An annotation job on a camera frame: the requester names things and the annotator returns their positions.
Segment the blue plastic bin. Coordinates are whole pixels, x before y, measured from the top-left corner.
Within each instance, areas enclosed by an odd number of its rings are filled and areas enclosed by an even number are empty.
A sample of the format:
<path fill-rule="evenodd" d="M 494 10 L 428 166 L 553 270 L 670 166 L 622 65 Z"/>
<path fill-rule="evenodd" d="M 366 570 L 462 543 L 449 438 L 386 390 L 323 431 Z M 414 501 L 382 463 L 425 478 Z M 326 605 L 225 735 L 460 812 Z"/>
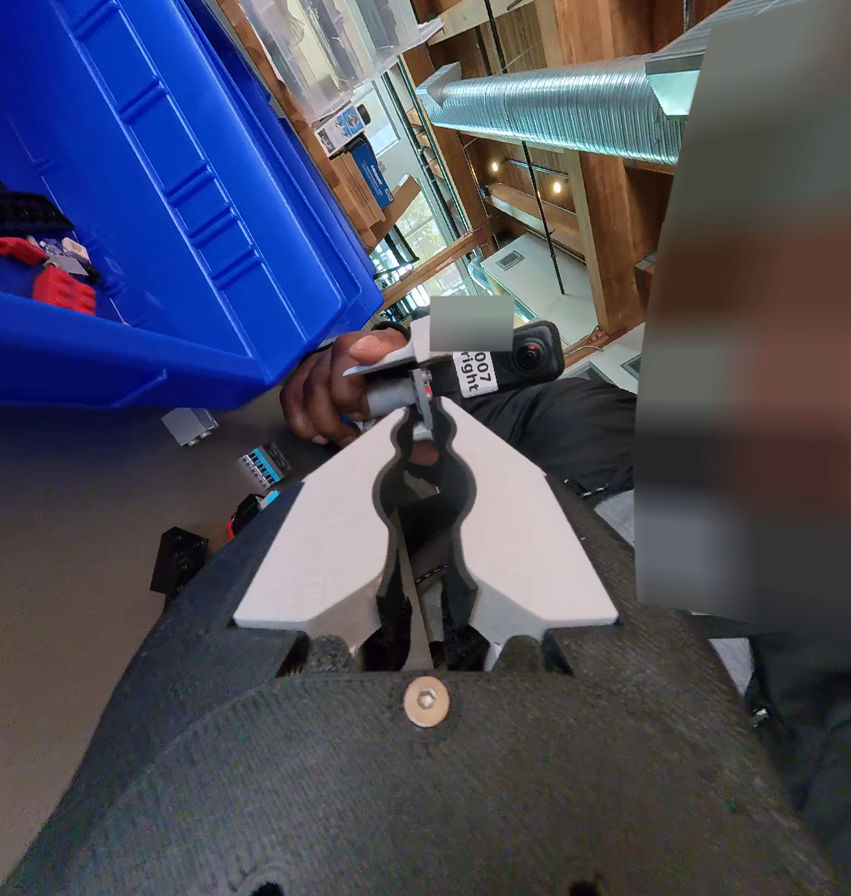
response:
<path fill-rule="evenodd" d="M 0 2 L 0 181 L 51 200 L 100 279 L 88 315 L 0 258 L 0 406 L 235 409 L 381 304 L 206 2 Z"/>

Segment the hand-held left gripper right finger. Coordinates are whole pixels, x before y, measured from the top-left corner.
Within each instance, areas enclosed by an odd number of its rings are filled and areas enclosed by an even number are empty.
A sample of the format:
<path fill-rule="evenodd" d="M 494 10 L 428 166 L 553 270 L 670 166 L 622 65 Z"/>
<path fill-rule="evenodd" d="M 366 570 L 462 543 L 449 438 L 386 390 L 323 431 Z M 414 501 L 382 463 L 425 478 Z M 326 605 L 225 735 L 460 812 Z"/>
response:
<path fill-rule="evenodd" d="M 619 614 L 541 468 L 447 400 L 450 455 L 472 475 L 459 533 L 476 585 L 465 621 L 488 643 L 492 666 L 509 641 L 552 629 L 616 623 Z"/>

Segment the red and teal brick assembly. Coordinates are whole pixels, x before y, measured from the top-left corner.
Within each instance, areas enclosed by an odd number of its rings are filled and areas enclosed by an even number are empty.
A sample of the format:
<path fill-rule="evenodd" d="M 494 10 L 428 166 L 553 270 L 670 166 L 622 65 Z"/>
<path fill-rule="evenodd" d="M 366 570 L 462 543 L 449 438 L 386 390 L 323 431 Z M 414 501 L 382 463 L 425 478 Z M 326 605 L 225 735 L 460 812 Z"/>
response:
<path fill-rule="evenodd" d="M 412 381 L 414 400 L 421 421 L 413 428 L 414 442 L 431 442 L 433 440 L 433 412 L 431 374 L 426 369 L 416 367 L 410 374 Z"/>

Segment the person's grey sweatshirt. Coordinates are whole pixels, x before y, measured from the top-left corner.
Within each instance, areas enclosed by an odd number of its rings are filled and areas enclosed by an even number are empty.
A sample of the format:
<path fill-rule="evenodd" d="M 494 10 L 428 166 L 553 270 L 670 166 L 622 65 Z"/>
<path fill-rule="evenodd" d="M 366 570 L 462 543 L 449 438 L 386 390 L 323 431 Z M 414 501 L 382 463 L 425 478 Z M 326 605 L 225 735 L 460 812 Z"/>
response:
<path fill-rule="evenodd" d="M 604 498 L 597 504 L 595 510 L 620 537 L 634 546 L 633 490 Z M 745 637 L 710 639 L 710 644 L 722 661 L 738 693 L 745 695 L 754 671 L 753 652 L 748 639 Z"/>

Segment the person's black jacket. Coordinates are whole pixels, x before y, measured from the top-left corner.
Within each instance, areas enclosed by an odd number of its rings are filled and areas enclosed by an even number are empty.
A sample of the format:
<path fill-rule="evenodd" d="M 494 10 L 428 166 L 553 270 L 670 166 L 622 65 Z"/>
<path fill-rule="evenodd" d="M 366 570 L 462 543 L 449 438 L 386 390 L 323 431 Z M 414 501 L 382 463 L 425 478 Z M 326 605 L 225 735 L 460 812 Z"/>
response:
<path fill-rule="evenodd" d="M 753 636 L 745 702 L 805 830 L 851 888 L 851 647 Z"/>

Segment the person's right hand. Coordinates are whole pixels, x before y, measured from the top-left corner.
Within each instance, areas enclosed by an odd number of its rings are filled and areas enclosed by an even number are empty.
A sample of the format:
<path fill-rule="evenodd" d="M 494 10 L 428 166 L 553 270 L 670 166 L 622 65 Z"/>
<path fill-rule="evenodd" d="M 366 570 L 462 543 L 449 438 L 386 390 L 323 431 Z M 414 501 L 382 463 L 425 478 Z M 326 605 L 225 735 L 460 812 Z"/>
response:
<path fill-rule="evenodd" d="M 361 435 L 359 421 L 370 417 L 364 378 L 345 376 L 358 365 L 377 364 L 403 349 L 409 332 L 397 324 L 350 332 L 309 354 L 281 388 L 285 422 L 294 435 L 319 445 L 346 447 Z"/>

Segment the small printed card box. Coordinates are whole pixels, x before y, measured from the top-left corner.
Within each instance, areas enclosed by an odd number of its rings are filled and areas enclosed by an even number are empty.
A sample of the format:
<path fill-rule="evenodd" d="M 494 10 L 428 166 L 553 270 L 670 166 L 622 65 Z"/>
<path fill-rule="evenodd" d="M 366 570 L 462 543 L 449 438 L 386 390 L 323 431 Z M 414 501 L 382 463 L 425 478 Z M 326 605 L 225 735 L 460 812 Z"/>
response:
<path fill-rule="evenodd" d="M 355 138 L 365 134 L 366 126 L 371 121 L 366 106 L 348 102 L 311 127 L 323 151 L 329 158 L 333 158 Z"/>

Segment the black brick assembly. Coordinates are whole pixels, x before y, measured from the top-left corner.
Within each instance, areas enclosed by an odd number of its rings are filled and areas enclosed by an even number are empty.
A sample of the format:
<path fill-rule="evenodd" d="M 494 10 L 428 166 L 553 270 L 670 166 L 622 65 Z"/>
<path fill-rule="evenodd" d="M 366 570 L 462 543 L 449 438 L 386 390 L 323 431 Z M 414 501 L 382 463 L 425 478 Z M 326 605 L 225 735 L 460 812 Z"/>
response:
<path fill-rule="evenodd" d="M 149 589 L 170 601 L 207 562 L 209 539 L 180 527 L 160 538 Z"/>

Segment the blue cardboard box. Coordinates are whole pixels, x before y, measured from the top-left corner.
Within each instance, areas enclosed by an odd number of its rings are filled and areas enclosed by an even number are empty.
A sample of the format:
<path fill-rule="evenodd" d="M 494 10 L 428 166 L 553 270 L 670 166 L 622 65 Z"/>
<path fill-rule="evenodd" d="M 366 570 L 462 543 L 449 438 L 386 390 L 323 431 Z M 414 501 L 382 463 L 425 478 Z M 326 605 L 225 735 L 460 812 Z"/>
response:
<path fill-rule="evenodd" d="M 355 137 L 346 150 L 372 192 L 378 207 L 385 209 L 391 205 L 394 202 L 392 190 L 385 180 L 373 147 L 366 136 L 360 134 Z"/>

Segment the wooden table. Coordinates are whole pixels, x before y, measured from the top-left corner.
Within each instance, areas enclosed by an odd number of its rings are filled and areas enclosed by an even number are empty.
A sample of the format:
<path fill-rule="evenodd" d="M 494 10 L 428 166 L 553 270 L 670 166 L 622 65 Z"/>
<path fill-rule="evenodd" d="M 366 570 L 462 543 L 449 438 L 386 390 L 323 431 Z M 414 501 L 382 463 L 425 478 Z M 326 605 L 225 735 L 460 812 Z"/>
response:
<path fill-rule="evenodd" d="M 252 22 L 247 17 L 245 11 L 238 1 L 218 1 L 219 9 L 223 12 L 226 20 L 232 28 L 240 44 L 247 51 L 251 61 L 254 63 L 257 72 L 273 95 L 277 104 L 290 122 L 296 135 L 302 142 L 305 150 L 323 176 L 328 186 L 335 195 L 334 187 L 338 185 L 338 178 L 331 169 L 330 158 L 323 151 L 317 137 L 312 130 L 310 122 L 305 117 L 296 97 L 290 89 L 282 81 L 276 71 L 274 62 L 270 54 L 265 49 L 264 42 L 260 35 L 254 29 Z"/>

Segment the wooden box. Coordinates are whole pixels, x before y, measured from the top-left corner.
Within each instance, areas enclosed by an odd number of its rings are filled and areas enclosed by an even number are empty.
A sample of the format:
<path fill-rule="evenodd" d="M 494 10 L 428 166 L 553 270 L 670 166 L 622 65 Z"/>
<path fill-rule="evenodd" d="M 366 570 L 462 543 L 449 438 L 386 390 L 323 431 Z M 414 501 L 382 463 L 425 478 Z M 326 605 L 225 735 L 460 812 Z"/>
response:
<path fill-rule="evenodd" d="M 346 152 L 330 160 L 338 178 L 335 195 L 357 235 L 368 251 L 373 251 L 381 240 L 380 232 L 386 218 L 353 157 Z"/>

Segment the pile of loose toy bricks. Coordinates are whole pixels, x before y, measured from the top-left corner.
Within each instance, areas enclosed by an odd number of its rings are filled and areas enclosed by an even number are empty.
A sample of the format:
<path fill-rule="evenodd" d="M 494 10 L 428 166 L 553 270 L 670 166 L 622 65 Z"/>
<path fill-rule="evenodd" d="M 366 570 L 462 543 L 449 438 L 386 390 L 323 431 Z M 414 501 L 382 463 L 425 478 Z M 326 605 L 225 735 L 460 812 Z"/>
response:
<path fill-rule="evenodd" d="M 12 190 L 0 179 L 0 260 L 32 275 L 29 297 L 50 307 L 97 314 L 102 281 L 72 222 L 47 196 Z"/>

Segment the clear plastic drawer organiser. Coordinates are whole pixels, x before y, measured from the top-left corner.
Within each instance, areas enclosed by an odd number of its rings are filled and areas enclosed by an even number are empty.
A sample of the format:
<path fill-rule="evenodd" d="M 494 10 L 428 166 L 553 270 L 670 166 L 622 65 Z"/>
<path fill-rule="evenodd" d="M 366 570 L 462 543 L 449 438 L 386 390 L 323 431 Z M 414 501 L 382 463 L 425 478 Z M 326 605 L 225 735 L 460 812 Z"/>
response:
<path fill-rule="evenodd" d="M 241 1 L 276 72 L 312 124 L 346 106 L 442 30 L 409 1 Z"/>

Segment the person's right forearm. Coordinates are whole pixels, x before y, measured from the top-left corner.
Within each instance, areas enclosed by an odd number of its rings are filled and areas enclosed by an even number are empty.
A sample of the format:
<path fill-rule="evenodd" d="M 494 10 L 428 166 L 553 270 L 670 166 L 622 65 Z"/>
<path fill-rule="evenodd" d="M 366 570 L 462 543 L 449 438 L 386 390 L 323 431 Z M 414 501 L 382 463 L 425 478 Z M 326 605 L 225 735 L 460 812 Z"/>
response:
<path fill-rule="evenodd" d="M 466 399 L 475 420 L 594 504 L 634 486 L 637 396 L 606 382 L 566 377 Z"/>

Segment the cardboard sheet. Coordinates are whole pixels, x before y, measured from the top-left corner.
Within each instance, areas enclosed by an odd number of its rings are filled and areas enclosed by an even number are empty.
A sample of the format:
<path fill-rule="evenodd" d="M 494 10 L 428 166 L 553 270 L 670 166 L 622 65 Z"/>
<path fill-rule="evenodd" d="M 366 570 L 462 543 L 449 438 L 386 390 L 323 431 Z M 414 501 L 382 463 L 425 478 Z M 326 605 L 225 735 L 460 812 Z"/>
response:
<path fill-rule="evenodd" d="M 382 210 L 383 219 L 371 226 L 373 247 L 386 238 L 420 193 L 419 183 L 411 175 L 406 175 L 393 191 L 394 201 Z"/>

